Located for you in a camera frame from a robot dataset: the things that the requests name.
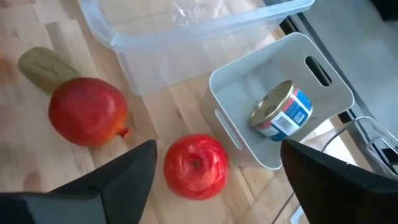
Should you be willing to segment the red apple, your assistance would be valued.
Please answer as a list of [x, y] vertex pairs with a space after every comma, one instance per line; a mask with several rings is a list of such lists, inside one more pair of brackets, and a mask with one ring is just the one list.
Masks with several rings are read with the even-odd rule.
[[189, 134], [167, 150], [164, 177], [173, 193], [190, 200], [208, 200], [226, 186], [229, 157], [214, 137]]
[[110, 83], [91, 77], [73, 78], [52, 94], [48, 117], [66, 140], [84, 147], [100, 147], [116, 136], [125, 138], [127, 100]]

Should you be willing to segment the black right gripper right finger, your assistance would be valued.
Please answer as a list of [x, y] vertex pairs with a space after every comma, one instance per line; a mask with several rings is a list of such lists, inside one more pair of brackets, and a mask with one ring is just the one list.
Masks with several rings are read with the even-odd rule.
[[311, 224], [398, 224], [398, 181], [291, 139], [280, 156]]

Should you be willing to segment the light grey handled bin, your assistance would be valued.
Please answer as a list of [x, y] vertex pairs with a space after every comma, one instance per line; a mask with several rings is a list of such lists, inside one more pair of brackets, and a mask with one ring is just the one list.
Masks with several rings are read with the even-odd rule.
[[249, 117], [257, 104], [286, 80], [297, 85], [313, 105], [309, 120], [291, 135], [295, 141], [354, 105], [353, 92], [345, 81], [312, 40], [299, 32], [215, 70], [201, 112], [237, 165], [269, 170], [282, 167], [280, 143], [250, 127]]

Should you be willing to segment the large clear plastic storage bin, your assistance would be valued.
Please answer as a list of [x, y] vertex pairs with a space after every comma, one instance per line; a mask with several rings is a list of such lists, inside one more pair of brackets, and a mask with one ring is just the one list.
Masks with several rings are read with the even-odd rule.
[[179, 26], [170, 0], [78, 0], [95, 39], [113, 50], [136, 95], [212, 72], [260, 48], [315, 0], [225, 0], [217, 19]]

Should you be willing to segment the olive brown kiwi fruit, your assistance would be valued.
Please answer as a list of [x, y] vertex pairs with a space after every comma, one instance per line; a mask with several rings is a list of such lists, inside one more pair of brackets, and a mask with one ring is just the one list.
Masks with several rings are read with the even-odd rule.
[[22, 74], [47, 95], [51, 95], [62, 83], [81, 76], [73, 66], [46, 47], [33, 47], [18, 59]]

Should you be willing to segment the tin can blue red label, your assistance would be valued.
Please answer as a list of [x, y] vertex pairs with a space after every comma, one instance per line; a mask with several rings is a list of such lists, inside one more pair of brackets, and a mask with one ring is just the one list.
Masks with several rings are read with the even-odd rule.
[[254, 108], [249, 124], [272, 141], [300, 130], [312, 115], [310, 98], [290, 80], [271, 90]]

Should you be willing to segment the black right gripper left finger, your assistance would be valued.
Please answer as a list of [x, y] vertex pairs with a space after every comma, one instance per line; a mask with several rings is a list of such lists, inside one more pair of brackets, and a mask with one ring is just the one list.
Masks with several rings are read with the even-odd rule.
[[0, 193], [0, 224], [139, 224], [157, 165], [148, 140], [47, 193]]

